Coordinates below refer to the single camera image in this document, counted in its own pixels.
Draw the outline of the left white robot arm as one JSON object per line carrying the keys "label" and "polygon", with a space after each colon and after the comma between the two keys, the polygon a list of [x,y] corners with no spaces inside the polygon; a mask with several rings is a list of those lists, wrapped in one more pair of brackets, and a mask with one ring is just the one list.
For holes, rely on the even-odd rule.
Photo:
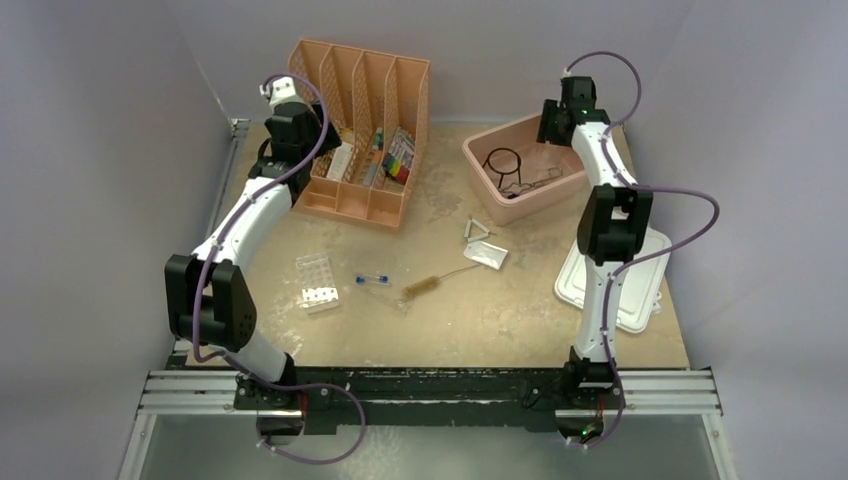
{"label": "left white robot arm", "polygon": [[269,133],[236,204],[210,236],[188,255],[164,266],[171,333],[191,344],[194,359],[217,357],[259,383],[272,408],[297,399],[294,359],[257,329],[258,314],[245,274],[274,226],[310,182],[320,156],[340,147],[326,101],[308,79],[294,73],[267,78],[260,87],[271,115]]}

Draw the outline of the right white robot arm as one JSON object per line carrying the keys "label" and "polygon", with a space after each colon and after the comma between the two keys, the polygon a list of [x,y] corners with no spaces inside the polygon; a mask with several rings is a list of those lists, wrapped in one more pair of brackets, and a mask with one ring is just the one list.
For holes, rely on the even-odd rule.
{"label": "right white robot arm", "polygon": [[576,407],[617,383],[615,331],[626,267],[642,250],[653,203],[614,150],[612,123],[596,105],[589,76],[566,74],[561,96],[544,103],[537,140],[571,148],[591,185],[576,245],[585,262],[585,296],[577,339],[564,366],[561,392]]}

